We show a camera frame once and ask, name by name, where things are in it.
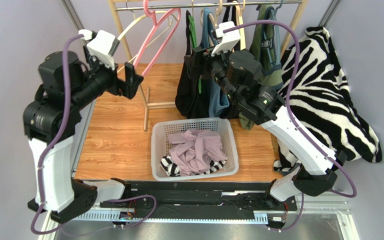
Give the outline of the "cream plastic hanger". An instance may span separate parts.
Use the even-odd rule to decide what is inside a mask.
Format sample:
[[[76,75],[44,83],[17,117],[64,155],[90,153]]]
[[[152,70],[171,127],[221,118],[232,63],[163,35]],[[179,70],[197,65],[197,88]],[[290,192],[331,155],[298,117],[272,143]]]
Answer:
[[[137,32],[148,30],[146,38],[144,39],[144,42],[141,44],[141,47],[138,51],[138,53],[133,57],[129,56],[131,60],[133,60],[132,65],[136,67],[141,57],[143,56],[146,48],[151,44],[152,37],[157,32],[158,28],[163,24],[163,22],[168,22],[168,29],[171,30],[171,32],[166,36],[164,42],[161,44],[159,49],[156,51],[155,55],[151,59],[151,61],[148,63],[147,67],[143,70],[142,76],[146,76],[149,70],[153,67],[156,60],[172,38],[174,32],[178,28],[178,25],[181,20],[181,10],[180,8],[171,8],[170,10],[157,10],[153,11],[149,9],[149,1],[144,0],[142,2],[143,12],[144,14],[139,16],[138,18],[135,18],[125,29],[123,29],[119,36],[117,37],[117,40],[124,44],[124,48],[127,54],[130,53],[130,49],[128,46],[127,41],[125,40],[126,34],[130,30],[136,30]]]

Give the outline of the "black white striped tank top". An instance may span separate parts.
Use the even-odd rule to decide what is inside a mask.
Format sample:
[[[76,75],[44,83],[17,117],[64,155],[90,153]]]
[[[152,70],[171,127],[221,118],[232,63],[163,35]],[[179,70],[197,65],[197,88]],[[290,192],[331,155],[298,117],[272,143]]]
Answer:
[[[215,173],[219,170],[222,170],[226,163],[227,163],[226,159],[220,160],[220,161],[210,160],[209,168],[207,168],[205,171],[190,173],[188,176],[209,175],[209,174]],[[163,156],[160,161],[160,165],[164,169],[167,176],[181,177],[180,167],[176,163],[174,163],[171,156],[169,155]]]

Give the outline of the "blue tank top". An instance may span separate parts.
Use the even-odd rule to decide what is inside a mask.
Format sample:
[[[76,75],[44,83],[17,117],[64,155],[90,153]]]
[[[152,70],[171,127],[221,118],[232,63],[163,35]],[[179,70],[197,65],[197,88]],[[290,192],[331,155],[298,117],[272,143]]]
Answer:
[[[215,46],[218,41],[213,37],[211,31],[215,29],[210,14],[212,11],[209,8],[202,10],[202,34],[200,46],[204,49],[211,45]],[[230,106],[228,98],[223,94],[220,86],[214,80],[205,80],[206,88],[209,91],[208,116],[210,118],[220,117],[222,112]]]

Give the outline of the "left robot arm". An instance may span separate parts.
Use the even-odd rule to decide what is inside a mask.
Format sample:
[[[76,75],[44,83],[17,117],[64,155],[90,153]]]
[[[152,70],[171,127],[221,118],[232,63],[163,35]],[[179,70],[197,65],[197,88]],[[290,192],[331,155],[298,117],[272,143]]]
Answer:
[[[105,66],[88,51],[85,56],[86,63],[75,52],[67,53],[70,86],[65,88],[62,52],[48,55],[38,67],[42,84],[23,112],[24,132],[37,168],[37,194],[27,206],[37,213],[50,212],[60,224],[95,204],[122,199],[131,187],[118,178],[72,177],[71,151],[81,110],[105,92],[132,99],[144,79],[129,62],[124,64],[125,79],[120,79],[117,67]]]

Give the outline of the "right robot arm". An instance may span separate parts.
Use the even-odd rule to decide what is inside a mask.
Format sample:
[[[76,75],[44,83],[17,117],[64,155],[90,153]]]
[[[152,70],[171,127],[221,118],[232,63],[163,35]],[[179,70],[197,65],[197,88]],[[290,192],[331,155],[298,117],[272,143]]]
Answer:
[[[284,202],[299,193],[315,197],[333,188],[335,165],[345,162],[345,154],[334,153],[312,136],[285,100],[260,82],[262,65],[248,50],[216,53],[215,47],[196,47],[185,62],[191,77],[220,86],[242,115],[273,134],[300,161],[294,171],[271,182],[266,190],[270,200]]]

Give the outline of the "lilac tank top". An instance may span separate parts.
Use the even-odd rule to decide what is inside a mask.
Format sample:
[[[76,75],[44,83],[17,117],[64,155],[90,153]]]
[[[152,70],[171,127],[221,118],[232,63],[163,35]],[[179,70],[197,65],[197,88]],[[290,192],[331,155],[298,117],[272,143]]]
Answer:
[[[172,145],[167,156],[171,156],[180,168],[181,177],[191,173],[204,172],[210,167],[210,160],[227,160],[223,152],[221,136],[209,129],[189,129],[167,136]]]

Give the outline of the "green plastic hanger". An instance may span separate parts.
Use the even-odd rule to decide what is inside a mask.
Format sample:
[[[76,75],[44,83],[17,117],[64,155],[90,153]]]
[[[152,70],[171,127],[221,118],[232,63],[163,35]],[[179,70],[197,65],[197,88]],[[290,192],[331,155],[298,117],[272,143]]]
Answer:
[[[194,20],[194,17],[191,15],[189,15],[187,18],[189,20],[188,25],[189,25],[189,30],[190,30],[189,39],[191,40],[191,47],[193,49],[193,48],[196,48],[198,46],[197,38],[196,38],[195,20]],[[202,80],[200,78],[197,81],[197,88],[198,88],[198,93],[201,94],[202,93]]]

